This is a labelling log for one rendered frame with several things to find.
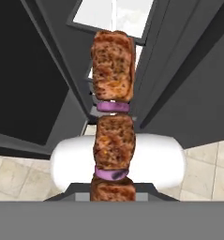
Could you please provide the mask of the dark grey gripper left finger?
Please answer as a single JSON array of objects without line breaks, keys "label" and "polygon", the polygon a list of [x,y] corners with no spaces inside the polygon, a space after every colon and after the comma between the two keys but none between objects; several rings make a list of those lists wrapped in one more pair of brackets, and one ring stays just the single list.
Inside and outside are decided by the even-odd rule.
[{"label": "dark grey gripper left finger", "polygon": [[47,199],[51,201],[65,201],[65,202],[89,202],[90,201],[91,186],[84,183],[72,183],[65,192],[57,194]]}]

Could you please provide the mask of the plain dark grey fridge door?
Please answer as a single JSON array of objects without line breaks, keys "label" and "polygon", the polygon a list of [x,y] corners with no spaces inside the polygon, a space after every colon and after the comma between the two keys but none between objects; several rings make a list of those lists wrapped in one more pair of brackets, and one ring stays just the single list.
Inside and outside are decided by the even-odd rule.
[{"label": "plain dark grey fridge door", "polygon": [[224,140],[224,0],[156,0],[137,67],[135,130]]}]

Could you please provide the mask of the white rounded cylinder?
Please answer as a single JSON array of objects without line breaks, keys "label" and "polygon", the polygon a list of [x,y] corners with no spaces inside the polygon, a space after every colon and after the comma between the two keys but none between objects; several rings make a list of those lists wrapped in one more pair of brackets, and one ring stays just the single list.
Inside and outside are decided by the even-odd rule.
[{"label": "white rounded cylinder", "polygon": [[[51,156],[51,175],[55,185],[65,192],[71,183],[90,183],[95,171],[94,135],[63,140]],[[173,188],[185,175],[183,148],[171,137],[137,134],[136,147],[128,177],[135,183],[152,183],[155,188]]]}]

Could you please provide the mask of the brown kebab skewer purple onion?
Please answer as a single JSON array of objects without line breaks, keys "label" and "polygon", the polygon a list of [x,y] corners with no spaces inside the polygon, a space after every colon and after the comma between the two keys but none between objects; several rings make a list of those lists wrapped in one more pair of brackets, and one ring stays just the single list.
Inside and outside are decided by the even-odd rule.
[{"label": "brown kebab skewer purple onion", "polygon": [[97,120],[90,200],[133,202],[136,188],[127,177],[136,145],[133,120],[128,115],[135,80],[133,39],[121,31],[99,31],[91,56],[97,110],[106,114]]}]

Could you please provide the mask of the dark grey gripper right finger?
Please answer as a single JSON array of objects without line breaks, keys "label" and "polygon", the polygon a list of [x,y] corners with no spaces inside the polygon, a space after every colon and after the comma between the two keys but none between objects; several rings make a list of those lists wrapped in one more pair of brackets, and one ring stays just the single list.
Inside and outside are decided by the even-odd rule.
[{"label": "dark grey gripper right finger", "polygon": [[136,188],[137,202],[177,202],[177,199],[157,191],[151,183],[135,183],[134,186]]}]

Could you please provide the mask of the bright window dark frame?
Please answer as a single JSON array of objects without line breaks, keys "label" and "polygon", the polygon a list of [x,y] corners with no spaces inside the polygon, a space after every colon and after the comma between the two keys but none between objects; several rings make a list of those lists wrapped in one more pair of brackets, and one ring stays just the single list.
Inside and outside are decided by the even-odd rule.
[{"label": "bright window dark frame", "polygon": [[77,0],[67,25],[88,32],[123,31],[144,45],[157,0]]}]

